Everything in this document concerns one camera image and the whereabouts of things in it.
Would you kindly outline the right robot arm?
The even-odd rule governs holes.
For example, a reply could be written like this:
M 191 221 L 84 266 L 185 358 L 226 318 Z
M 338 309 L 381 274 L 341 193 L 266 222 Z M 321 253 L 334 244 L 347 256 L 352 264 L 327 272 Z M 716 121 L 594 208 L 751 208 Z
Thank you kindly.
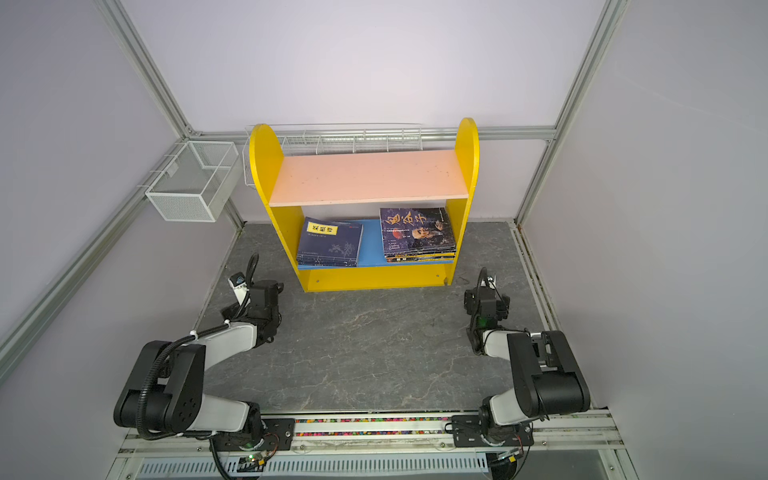
M 510 299 L 490 285 L 464 293 L 466 333 L 473 353 L 509 363 L 512 386 L 487 397 L 479 408 L 479 435 L 491 446 L 520 442 L 535 419 L 585 412 L 591 394 L 565 334 L 501 325 Z

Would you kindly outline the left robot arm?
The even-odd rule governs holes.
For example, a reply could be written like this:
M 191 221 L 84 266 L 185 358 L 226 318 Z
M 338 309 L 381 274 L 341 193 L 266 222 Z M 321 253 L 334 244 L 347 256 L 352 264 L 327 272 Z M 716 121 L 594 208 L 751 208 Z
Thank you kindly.
M 242 279 L 237 301 L 222 311 L 223 323 L 192 330 L 175 341 L 144 345 L 114 407 L 113 421 L 148 441 L 176 436 L 230 437 L 242 449 L 265 440 L 260 407 L 204 393 L 213 366 L 271 343 L 282 322 L 279 296 L 284 284 Z

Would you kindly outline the yellow wooden bookshelf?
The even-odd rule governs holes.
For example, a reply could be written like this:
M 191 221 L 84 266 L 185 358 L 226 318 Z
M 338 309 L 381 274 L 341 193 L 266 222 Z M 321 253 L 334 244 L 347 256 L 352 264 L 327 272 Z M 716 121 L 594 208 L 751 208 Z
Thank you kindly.
M 356 267 L 297 261 L 307 207 L 415 205 L 441 201 L 455 240 L 463 242 L 479 177 L 476 122 L 461 121 L 451 150 L 285 156 L 274 130 L 255 126 L 247 143 L 251 176 L 278 238 L 306 292 L 439 287 L 452 283 L 458 260 L 384 259 L 379 223 L 366 222 Z

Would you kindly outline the white mesh box basket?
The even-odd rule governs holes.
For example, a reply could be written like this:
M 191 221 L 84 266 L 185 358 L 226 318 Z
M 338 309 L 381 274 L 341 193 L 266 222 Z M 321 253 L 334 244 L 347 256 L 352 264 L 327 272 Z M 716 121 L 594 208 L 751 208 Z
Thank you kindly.
M 235 143 L 186 141 L 145 196 L 169 222 L 214 223 L 242 176 Z

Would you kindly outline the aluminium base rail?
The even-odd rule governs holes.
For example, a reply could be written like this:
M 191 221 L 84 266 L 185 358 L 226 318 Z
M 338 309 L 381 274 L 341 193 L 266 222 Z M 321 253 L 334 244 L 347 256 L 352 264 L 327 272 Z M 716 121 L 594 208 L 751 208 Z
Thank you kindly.
M 607 410 L 565 416 L 551 415 L 523 428 L 522 439 L 483 440 L 479 429 L 454 426 L 459 411 L 446 412 L 311 412 L 267 414 L 271 427 L 292 423 L 278 435 L 266 437 L 261 449 L 274 450 L 276 440 L 288 445 L 278 456 L 327 454 L 415 454 L 452 453 L 460 448 L 455 440 L 469 437 L 473 452 L 522 452 L 559 450 L 625 450 L 627 446 Z

